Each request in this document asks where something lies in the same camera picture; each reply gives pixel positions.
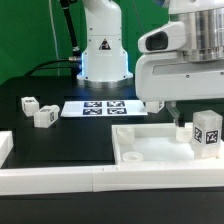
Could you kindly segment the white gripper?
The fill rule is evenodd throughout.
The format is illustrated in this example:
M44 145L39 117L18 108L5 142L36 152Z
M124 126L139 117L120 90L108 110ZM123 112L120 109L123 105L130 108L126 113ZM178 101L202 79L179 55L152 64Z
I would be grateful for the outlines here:
M185 25L168 22L138 40L142 56L135 68L137 97L143 102L168 101L166 109L179 125L175 101L224 98L224 60L184 60Z

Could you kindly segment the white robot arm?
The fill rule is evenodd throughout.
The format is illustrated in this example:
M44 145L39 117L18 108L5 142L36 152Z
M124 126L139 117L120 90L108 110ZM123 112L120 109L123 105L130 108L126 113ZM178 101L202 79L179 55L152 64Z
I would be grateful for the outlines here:
M154 1L168 9L169 21L139 38L142 56L130 74L120 7L112 0L82 0L87 47L77 79L94 88L134 79L147 111L165 107L178 119L178 101L224 98L224 0Z

